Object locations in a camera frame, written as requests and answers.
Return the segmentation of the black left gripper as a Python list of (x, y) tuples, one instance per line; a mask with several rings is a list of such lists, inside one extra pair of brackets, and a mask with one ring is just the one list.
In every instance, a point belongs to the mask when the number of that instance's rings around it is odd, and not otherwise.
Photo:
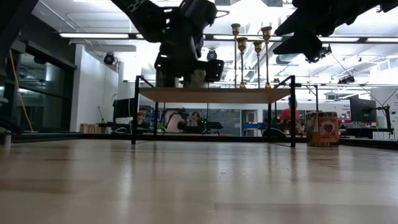
[(160, 30), (160, 48), (154, 67), (168, 77), (182, 77), (195, 70), (205, 70), (206, 82), (219, 82), (223, 60), (199, 60), (206, 22), (169, 21)]

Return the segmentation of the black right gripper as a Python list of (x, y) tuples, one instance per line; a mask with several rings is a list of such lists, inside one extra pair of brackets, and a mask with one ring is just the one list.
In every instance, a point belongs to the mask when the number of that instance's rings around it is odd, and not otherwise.
[(359, 15), (376, 6), (380, 11), (386, 11), (386, 2), (382, 0), (293, 0), (292, 4), (296, 10), (276, 28), (274, 34), (294, 34), (273, 53), (304, 54), (308, 62), (323, 58), (323, 44), (318, 35), (332, 35), (337, 27), (351, 25)]

